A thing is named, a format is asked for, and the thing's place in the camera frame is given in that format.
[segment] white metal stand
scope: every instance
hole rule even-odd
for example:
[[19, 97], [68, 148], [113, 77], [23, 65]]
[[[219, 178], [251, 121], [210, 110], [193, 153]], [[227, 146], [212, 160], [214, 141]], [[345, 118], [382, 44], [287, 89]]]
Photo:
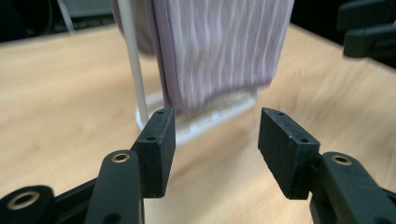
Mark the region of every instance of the white metal stand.
[[[137, 98], [136, 122], [139, 129], [143, 130], [149, 121], [149, 116], [156, 110], [163, 108], [163, 94], [158, 92], [146, 98], [130, 0], [119, 0], [119, 7]], [[177, 115], [177, 145], [183, 145], [192, 138], [248, 110], [256, 104], [257, 98], [257, 90], [238, 91], [214, 100], [197, 113]]]

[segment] wood grain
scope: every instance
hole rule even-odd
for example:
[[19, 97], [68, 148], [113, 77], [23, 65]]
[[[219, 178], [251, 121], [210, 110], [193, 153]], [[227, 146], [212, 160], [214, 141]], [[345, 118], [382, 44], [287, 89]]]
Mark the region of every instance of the wood grain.
[[[113, 26], [0, 45], [0, 197], [29, 185], [60, 194], [97, 176], [103, 157], [138, 129], [125, 44]], [[161, 83], [142, 58], [147, 93]], [[320, 152], [358, 159], [396, 191], [396, 72], [297, 27], [256, 106], [178, 147], [166, 196], [147, 223], [312, 223], [308, 201], [283, 197], [257, 149], [263, 106], [312, 133]]]

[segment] table surface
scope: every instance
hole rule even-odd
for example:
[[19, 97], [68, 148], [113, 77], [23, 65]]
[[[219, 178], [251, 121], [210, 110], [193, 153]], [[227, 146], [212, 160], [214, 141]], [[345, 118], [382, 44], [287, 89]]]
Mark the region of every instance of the table surface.
[[[30, 185], [56, 195], [98, 175], [139, 134], [126, 47], [114, 26], [0, 45], [0, 197]], [[161, 89], [142, 57], [146, 93]], [[257, 149], [260, 113], [289, 114], [321, 143], [359, 160], [396, 191], [396, 71], [351, 60], [290, 26], [273, 83], [244, 114], [177, 148], [147, 223], [312, 223], [309, 201], [284, 198]]]

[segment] wooden table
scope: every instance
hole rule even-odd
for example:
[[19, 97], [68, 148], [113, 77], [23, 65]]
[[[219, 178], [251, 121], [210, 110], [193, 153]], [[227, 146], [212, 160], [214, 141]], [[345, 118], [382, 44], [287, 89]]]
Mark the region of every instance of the wooden table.
[[[0, 197], [30, 185], [58, 195], [98, 175], [109, 152], [136, 137], [125, 44], [114, 26], [0, 45]], [[142, 58], [147, 93], [161, 89]], [[145, 200], [147, 223], [311, 223], [308, 201], [288, 201], [257, 149], [263, 106], [282, 110], [320, 152], [358, 159], [396, 191], [396, 71], [297, 27], [276, 78], [254, 109], [177, 148], [166, 196]]]

